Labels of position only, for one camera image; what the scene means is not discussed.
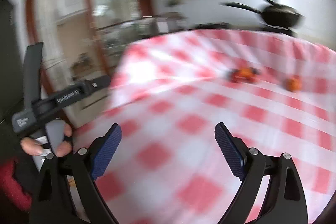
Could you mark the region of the person left hand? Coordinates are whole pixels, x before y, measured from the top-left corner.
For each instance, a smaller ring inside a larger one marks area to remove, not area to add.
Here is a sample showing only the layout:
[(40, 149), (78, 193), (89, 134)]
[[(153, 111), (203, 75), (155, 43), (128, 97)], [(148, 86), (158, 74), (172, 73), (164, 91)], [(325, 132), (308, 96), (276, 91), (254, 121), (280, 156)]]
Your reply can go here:
[[(64, 125), (64, 136), (72, 136), (72, 128), (69, 124)], [(22, 150), (30, 156), (41, 156), (43, 154), (43, 147), (31, 138), (23, 138), (21, 140)], [(72, 143), (70, 140), (64, 140), (56, 149), (55, 155), (57, 157), (63, 157), (68, 155), (72, 151)]]

